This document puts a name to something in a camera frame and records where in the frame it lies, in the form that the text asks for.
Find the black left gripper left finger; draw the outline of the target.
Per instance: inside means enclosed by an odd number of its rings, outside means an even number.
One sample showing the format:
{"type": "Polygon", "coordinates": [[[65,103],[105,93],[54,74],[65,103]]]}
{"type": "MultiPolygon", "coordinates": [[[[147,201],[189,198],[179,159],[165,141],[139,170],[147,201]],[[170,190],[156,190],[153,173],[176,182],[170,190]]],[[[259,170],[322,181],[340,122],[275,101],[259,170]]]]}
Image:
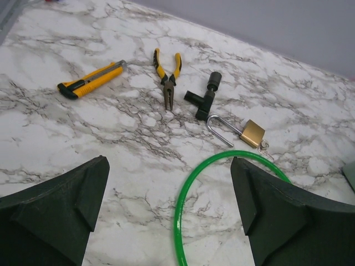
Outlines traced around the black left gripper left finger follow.
{"type": "Polygon", "coordinates": [[[99,156],[1,197],[1,265],[82,265],[109,170],[99,156]]]}

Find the brass padlock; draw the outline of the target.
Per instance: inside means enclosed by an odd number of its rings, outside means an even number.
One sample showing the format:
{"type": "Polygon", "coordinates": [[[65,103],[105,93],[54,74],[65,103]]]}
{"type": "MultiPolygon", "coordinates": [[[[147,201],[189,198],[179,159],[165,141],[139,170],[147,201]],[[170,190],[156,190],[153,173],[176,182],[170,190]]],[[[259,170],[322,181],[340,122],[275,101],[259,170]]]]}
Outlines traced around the brass padlock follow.
{"type": "Polygon", "coordinates": [[[227,126],[229,129],[231,129],[234,133],[237,133],[239,138],[243,142],[248,144],[250,147],[252,147],[253,149],[258,148],[262,144],[263,137],[265,135],[265,130],[262,127],[260,127],[258,124],[256,124],[254,121],[248,120],[244,129],[239,130],[238,128],[236,128],[235,126],[227,122],[222,117],[218,115],[210,115],[206,120],[207,129],[229,147],[233,147],[234,145],[212,128],[213,120],[222,123],[223,125],[227,126]]]}

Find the silver key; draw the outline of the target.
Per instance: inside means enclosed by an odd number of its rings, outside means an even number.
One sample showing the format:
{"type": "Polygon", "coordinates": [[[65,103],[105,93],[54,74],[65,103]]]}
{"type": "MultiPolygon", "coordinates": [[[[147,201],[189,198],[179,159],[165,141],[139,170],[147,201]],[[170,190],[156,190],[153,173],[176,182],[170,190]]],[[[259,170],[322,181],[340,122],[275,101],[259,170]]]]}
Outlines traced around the silver key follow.
{"type": "Polygon", "coordinates": [[[270,161],[274,162],[273,156],[268,152],[269,143],[266,140],[262,140],[260,145],[258,146],[258,152],[264,157],[268,158],[270,161]]]}

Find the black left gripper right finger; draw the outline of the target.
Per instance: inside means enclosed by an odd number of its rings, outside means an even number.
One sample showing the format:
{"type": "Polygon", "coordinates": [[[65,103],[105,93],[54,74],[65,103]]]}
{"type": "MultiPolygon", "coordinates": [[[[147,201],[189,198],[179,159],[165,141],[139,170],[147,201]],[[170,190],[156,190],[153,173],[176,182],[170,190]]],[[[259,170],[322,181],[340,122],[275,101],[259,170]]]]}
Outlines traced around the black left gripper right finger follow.
{"type": "Polygon", "coordinates": [[[255,265],[354,265],[354,206],[235,157],[231,177],[255,265]]]}

